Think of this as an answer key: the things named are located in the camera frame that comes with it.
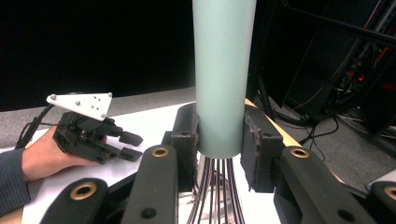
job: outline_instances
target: sleeve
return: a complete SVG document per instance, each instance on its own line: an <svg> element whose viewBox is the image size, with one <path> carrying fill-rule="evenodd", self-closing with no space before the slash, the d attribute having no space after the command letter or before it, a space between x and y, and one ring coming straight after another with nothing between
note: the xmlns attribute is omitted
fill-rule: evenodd
<svg viewBox="0 0 396 224"><path fill-rule="evenodd" d="M17 149L0 153L0 217L30 202L21 168L22 152Z"/></svg>

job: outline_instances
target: pale green cylinder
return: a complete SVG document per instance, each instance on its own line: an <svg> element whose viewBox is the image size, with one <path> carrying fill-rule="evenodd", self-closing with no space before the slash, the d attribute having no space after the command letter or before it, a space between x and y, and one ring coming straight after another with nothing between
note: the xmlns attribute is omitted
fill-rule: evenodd
<svg viewBox="0 0 396 224"><path fill-rule="evenodd" d="M198 150L213 159L241 152L256 0L193 0Z"/></svg>

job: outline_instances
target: metal rod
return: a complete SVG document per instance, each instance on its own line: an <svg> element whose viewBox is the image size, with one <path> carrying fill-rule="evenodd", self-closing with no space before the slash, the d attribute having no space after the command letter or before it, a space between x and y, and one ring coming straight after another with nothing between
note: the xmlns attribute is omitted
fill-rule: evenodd
<svg viewBox="0 0 396 224"><path fill-rule="evenodd" d="M205 158L203 176L206 176L206 172L208 172L208 167L207 167L208 162L207 162L207 160L208 160L208 158ZM192 207L188 223L193 223L195 221L195 217L197 215L198 207L199 207L200 201L201 201L201 195L202 195L202 192L204 190L204 188L203 188L204 183L205 183L205 179L201 178L201 184L200 184L200 188L199 188L199 191L198 191L198 197L197 197L198 201Z"/></svg>
<svg viewBox="0 0 396 224"><path fill-rule="evenodd" d="M215 183L215 167L212 166L211 167L211 182L210 182L210 205L209 205L209 224L212 223L212 211L213 211L213 187L214 187L214 183Z"/></svg>
<svg viewBox="0 0 396 224"><path fill-rule="evenodd" d="M201 200L200 200L200 202L201 202L201 209L200 209L200 212L199 212L199 216L198 216L198 223L200 223L201 222L201 218L202 218L202 213L203 213L203 211L204 211L204 207L205 207L205 199L206 199L206 193L207 193L207 188L208 188L208 186L209 186L209 182L210 182L210 168L213 166L213 164L212 164L212 160L210 160L210 159L205 159L205 163L207 163L207 166L205 167L206 168L206 171L205 171L205 175L203 176L203 179L205 180L204 181L204 185L203 186L201 186L201 188L203 189L203 191L202 191L202 195L201 195Z"/></svg>
<svg viewBox="0 0 396 224"><path fill-rule="evenodd" d="M234 220L235 220L235 224L238 224L238 216L239 214L237 214L236 211L236 203L235 203L235 198L234 198L234 192L233 192L233 181L231 180L231 176L232 171L230 169L230 159L227 159L227 175L228 175L228 184L230 186L230 195L231 195L231 201L232 201L232 205L233 205L233 216L234 216Z"/></svg>
<svg viewBox="0 0 396 224"><path fill-rule="evenodd" d="M216 205L218 208L218 223L220 224L221 222L221 213L220 213L220 208L221 208L221 203L220 203L220 164L219 164L219 160L216 160Z"/></svg>
<svg viewBox="0 0 396 224"><path fill-rule="evenodd" d="M233 173L233 160L232 159L231 159L231 162L230 162L230 167L231 167L231 170L232 170L232 173ZM239 202L238 191L236 190L236 183L235 183L235 178L234 178L233 175L231 176L231 179L233 181L232 188L234 188L234 194L235 194L234 197L235 197L235 201L236 201L236 209L237 209L237 214L238 214L238 217L239 217L239 221L240 221L240 223L244 224L245 220L244 220L244 216L242 214L242 208L241 208L241 204Z"/></svg>
<svg viewBox="0 0 396 224"><path fill-rule="evenodd" d="M331 20L293 7L279 8L281 9L281 12L285 14L285 16L300 17L316 24L327 25L338 29L343 33L347 33L371 42L384 44L387 47L396 49L396 38L391 35L384 35L375 31L360 28L359 26Z"/></svg>
<svg viewBox="0 0 396 224"><path fill-rule="evenodd" d="M224 221L226 224L230 223L230 220L228 219L228 210L227 210L227 188L226 188L226 177L225 177L225 160L221 160L221 173L222 173L222 189L223 189L223 201L224 201Z"/></svg>

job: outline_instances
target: black plastic part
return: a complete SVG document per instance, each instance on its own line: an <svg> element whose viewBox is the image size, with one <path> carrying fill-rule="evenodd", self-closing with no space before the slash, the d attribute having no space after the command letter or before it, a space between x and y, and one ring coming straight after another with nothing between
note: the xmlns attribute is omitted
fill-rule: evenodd
<svg viewBox="0 0 396 224"><path fill-rule="evenodd" d="M367 196L368 211L378 223L396 221L396 183L390 181L374 182Z"/></svg>
<svg viewBox="0 0 396 224"><path fill-rule="evenodd" d="M177 151L178 190L191 192L196 177L198 118L195 104L183 105L177 111L177 117L171 132L171 145Z"/></svg>
<svg viewBox="0 0 396 224"><path fill-rule="evenodd" d="M375 223L314 153L303 147L285 147L280 168L290 192L285 193L287 190L281 186L276 187L276 192L296 202L302 213L297 223ZM278 206L276 210L280 214L288 211Z"/></svg>
<svg viewBox="0 0 396 224"><path fill-rule="evenodd" d="M241 165L256 192L274 192L273 159L282 152L283 137L258 108L246 105Z"/></svg>
<svg viewBox="0 0 396 224"><path fill-rule="evenodd" d="M122 224L177 223L177 153L159 145L143 154Z"/></svg>
<svg viewBox="0 0 396 224"><path fill-rule="evenodd" d="M134 133L123 132L119 141L137 147L143 142L143 138Z"/></svg>
<svg viewBox="0 0 396 224"><path fill-rule="evenodd" d="M127 161L137 161L141 156L142 152L124 147L120 152L120 157Z"/></svg>
<svg viewBox="0 0 396 224"><path fill-rule="evenodd" d="M163 140L161 141L161 145L172 145L172 132L166 131L163 135Z"/></svg>
<svg viewBox="0 0 396 224"><path fill-rule="evenodd" d="M294 203L294 199L292 196L287 197L283 193L288 194L286 192L279 193L282 189L286 189L284 191L289 191L291 193L289 186L287 185L286 182L283 182L285 184L284 187L276 187L276 192L274 194L274 205L276 207L276 212L277 215L279 216L280 223L288 223L288 224L293 224L293 223L301 223L302 219L302 212L297 205L297 203Z"/></svg>
<svg viewBox="0 0 396 224"><path fill-rule="evenodd" d="M135 178L136 173L129 175L108 187L106 203L104 204L106 212L106 218L103 221L104 224L121 223Z"/></svg>
<svg viewBox="0 0 396 224"><path fill-rule="evenodd" d="M82 200L71 198L72 190L80 184L93 183L96 190L93 195ZM43 216L42 224L68 224L68 223L99 223L102 202L106 199L107 184L96 178L83 178L67 186L56 198Z"/></svg>
<svg viewBox="0 0 396 224"><path fill-rule="evenodd" d="M101 141L105 135L125 135L123 140L133 140L140 145L143 139L132 133L125 133L114 124L114 119L104 121L91 119L75 112L66 112L56 128L52 138L64 153L81 157L89 161L104 164L113 157L127 161L137 161L141 152L125 148L120 150Z"/></svg>

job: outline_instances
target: black cable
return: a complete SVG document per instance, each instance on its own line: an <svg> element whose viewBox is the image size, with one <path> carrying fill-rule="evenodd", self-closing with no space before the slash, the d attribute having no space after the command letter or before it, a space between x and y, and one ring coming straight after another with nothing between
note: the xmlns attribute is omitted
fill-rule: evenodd
<svg viewBox="0 0 396 224"><path fill-rule="evenodd" d="M292 129L305 129L304 127L290 126L290 125L288 125L288 124L281 123L281 122L279 122L279 121L275 121L275 123L280 124L280 125L285 126L285 127L288 127L288 128L292 128Z"/></svg>
<svg viewBox="0 0 396 224"><path fill-rule="evenodd" d="M284 115L274 109L273 109L273 111L277 118L282 119L283 121L286 121L289 124L293 124L293 125L300 126L300 127L311 127L311 126L315 126L317 124L312 119L308 119L308 120L293 119L293 118L291 118L287 115Z"/></svg>
<svg viewBox="0 0 396 224"><path fill-rule="evenodd" d="M313 138L316 138L316 137L321 137L321 136L324 136L324 135L328 135L328 134L332 134L332 133L337 132L337 131L338 131L338 128L339 128L338 121L337 121L337 119L335 118L335 116L332 116L332 119L334 120L335 125L336 125L334 130L332 130L331 132L328 132L328 133L321 133L321 134L318 134L318 135L314 135L314 136L312 136L312 137L313 137Z"/></svg>
<svg viewBox="0 0 396 224"><path fill-rule="evenodd" d="M323 151L318 147L317 142L315 141L315 139L312 139L312 142L314 143L315 147L317 148L317 150L322 155L323 160L321 160L321 161L326 161L326 156L324 155Z"/></svg>
<svg viewBox="0 0 396 224"><path fill-rule="evenodd" d="M316 128L317 128L317 125L315 125L314 127L312 127L311 132L309 133L309 135L308 135L305 139L300 140L298 143L299 143L300 145L305 144L306 141L308 141L309 139L312 138L312 136L314 136L314 134L315 134L315 129L316 129Z"/></svg>
<svg viewBox="0 0 396 224"><path fill-rule="evenodd" d="M272 107L270 104L270 100L267 94L267 90L265 89L265 86L262 82L262 78L259 76L259 92L260 92L260 101L262 102L262 108L264 113L268 116L268 118L274 120L274 114L272 111Z"/></svg>
<svg viewBox="0 0 396 224"><path fill-rule="evenodd" d="M21 134L20 134L20 138L18 139L18 141L21 141L24 132L26 131L27 127L29 127L33 122L29 122L27 124L25 124L25 126L23 127ZM57 126L58 124L56 123L45 123L45 122L41 122L39 123L39 125L47 125L47 126Z"/></svg>
<svg viewBox="0 0 396 224"><path fill-rule="evenodd" d="M23 128L22 133L21 133L21 135L23 135L23 136L20 136L20 139L18 140L17 145L15 146L15 149L26 147L26 145L30 142L33 135L35 134L35 131L37 130L41 121L43 120L43 118L47 115L47 113L52 108L53 108L53 105L47 105L43 109L43 111L41 111L41 113L33 119L32 122L25 125L25 127Z"/></svg>

